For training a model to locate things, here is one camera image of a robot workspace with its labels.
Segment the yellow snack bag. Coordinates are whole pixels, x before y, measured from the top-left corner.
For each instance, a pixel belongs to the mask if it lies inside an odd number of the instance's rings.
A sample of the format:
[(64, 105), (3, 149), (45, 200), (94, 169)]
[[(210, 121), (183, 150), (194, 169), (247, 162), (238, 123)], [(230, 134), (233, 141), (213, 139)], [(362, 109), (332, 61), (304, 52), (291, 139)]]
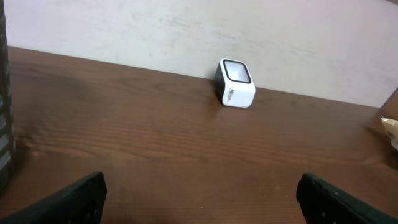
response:
[(389, 119), (385, 118), (384, 116), (381, 116), (381, 122), (384, 127), (384, 129), (387, 131), (387, 135), (390, 137), (390, 142), (391, 145), (394, 149), (398, 150), (397, 146), (397, 135), (398, 135), (398, 129), (397, 129), (397, 120), (394, 119)]

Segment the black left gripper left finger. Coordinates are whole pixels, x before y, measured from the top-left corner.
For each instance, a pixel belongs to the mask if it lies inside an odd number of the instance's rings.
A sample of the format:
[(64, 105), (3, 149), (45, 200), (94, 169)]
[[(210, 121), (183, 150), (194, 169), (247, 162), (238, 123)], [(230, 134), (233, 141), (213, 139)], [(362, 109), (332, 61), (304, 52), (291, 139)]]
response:
[(93, 172), (46, 198), (1, 219), (1, 223), (100, 223), (107, 188), (102, 172)]

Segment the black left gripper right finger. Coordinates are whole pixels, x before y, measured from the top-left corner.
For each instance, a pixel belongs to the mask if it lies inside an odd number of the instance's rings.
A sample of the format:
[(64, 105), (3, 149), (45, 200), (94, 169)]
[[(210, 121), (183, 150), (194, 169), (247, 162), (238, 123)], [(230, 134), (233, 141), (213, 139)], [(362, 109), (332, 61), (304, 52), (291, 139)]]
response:
[(304, 173), (296, 199), (307, 223), (397, 224), (397, 219), (373, 208), (312, 173)]

